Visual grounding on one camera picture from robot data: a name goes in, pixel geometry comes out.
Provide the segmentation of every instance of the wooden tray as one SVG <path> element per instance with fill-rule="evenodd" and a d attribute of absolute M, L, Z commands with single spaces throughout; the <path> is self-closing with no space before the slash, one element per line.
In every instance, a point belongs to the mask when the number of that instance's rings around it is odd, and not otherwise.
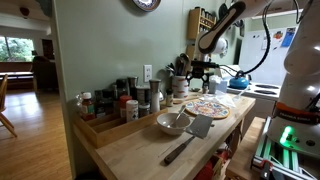
<path fill-rule="evenodd" d="M 75 120 L 74 124 L 93 146 L 100 148 L 154 124 L 157 117 L 166 112 L 168 112 L 168 109 L 161 107 L 159 112 L 149 114 L 128 123 L 126 118 L 120 118 L 119 114 L 111 114 L 90 121 L 84 121 L 79 117 Z"/>

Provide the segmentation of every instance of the wooden countertop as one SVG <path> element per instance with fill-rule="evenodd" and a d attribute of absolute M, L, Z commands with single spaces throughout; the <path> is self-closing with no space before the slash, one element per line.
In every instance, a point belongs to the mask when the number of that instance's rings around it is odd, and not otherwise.
<path fill-rule="evenodd" d="M 196 95 L 191 93 L 188 98 L 194 99 Z M 170 136 L 154 124 L 95 149 L 77 126 L 74 132 L 107 179 L 193 179 L 254 103 L 253 98 L 241 97 L 228 118 L 213 121 L 215 127 L 210 128 L 208 136 L 195 138 L 168 166 L 163 163 L 165 156 L 190 138 L 190 134 Z M 181 104 L 174 105 L 169 112 L 177 112 L 180 107 Z"/>
<path fill-rule="evenodd" d="M 265 119 L 254 118 L 250 128 L 241 141 L 236 153 L 232 157 L 227 169 L 226 177 L 229 179 L 259 179 L 260 174 L 251 170 L 251 159 L 259 144 Z"/>

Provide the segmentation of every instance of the cabinet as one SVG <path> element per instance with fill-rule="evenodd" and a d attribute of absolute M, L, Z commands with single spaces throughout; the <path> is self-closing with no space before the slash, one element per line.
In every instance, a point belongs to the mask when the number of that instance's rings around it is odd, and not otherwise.
<path fill-rule="evenodd" d="M 197 7 L 190 10 L 187 38 L 195 40 L 200 31 L 209 30 L 215 23 L 216 18 L 205 12 L 203 8 Z"/>

